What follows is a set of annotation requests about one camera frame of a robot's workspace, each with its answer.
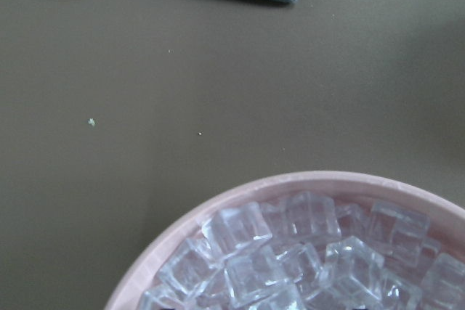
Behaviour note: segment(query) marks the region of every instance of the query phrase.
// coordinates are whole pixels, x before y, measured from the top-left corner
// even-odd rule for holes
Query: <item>clear ice cube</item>
[[[347,305],[369,306],[381,300],[383,264],[380,253],[360,239],[348,237],[327,246],[324,269],[331,287],[347,299]]]
[[[296,287],[290,285],[258,303],[250,305],[247,310],[306,310]]]
[[[286,201],[288,233],[295,240],[313,245],[341,238],[334,201],[330,197],[302,192]]]
[[[368,216],[356,203],[336,206],[336,217],[341,229],[342,238],[356,236],[365,238]]]
[[[173,290],[165,284],[159,284],[146,290],[139,300],[137,310],[185,309]]]
[[[227,307],[222,306],[221,304],[215,304],[211,306],[194,306],[189,310],[227,310]]]
[[[186,239],[160,268],[157,277],[169,285],[181,301],[194,298],[219,270],[210,252],[205,239]]]
[[[274,240],[284,240],[288,236],[284,203],[284,200],[280,200],[274,205],[260,203],[263,218],[267,222]]]
[[[422,306],[427,309],[458,310],[465,301],[465,264],[441,253],[421,281]]]
[[[278,259],[285,273],[296,284],[301,294],[310,294],[315,288],[315,279],[322,265],[317,251],[311,243],[297,244]]]
[[[226,263],[226,283],[235,308],[278,292],[287,279],[270,246]]]
[[[378,201],[371,209],[367,241],[384,255],[416,266],[429,225],[422,213]]]
[[[202,233],[218,259],[255,250],[272,237],[258,203],[219,211],[202,226]]]
[[[303,245],[303,243],[296,243],[295,241],[289,241],[289,240],[275,240],[271,239],[269,242],[266,243],[266,245],[270,246],[273,250],[273,253],[275,254],[277,259],[282,259],[284,258],[289,251],[296,245]]]
[[[429,267],[433,264],[441,251],[441,247],[439,241],[431,237],[426,237],[423,241],[416,266],[405,265],[402,261],[390,257],[386,257],[384,265],[402,278],[419,285]]]
[[[217,272],[205,290],[197,297],[197,305],[208,307],[216,304],[228,304],[230,300],[229,290],[226,286],[224,269]]]
[[[381,272],[383,310],[416,310],[422,297],[420,287],[388,269]]]
[[[304,303],[308,310],[347,310],[340,295],[330,287],[322,287],[308,296]]]

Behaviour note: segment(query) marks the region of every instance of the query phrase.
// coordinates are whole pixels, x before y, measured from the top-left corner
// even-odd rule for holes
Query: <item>table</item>
[[[365,172],[465,206],[464,0],[0,9],[2,309],[101,309],[170,223],[264,176]]]

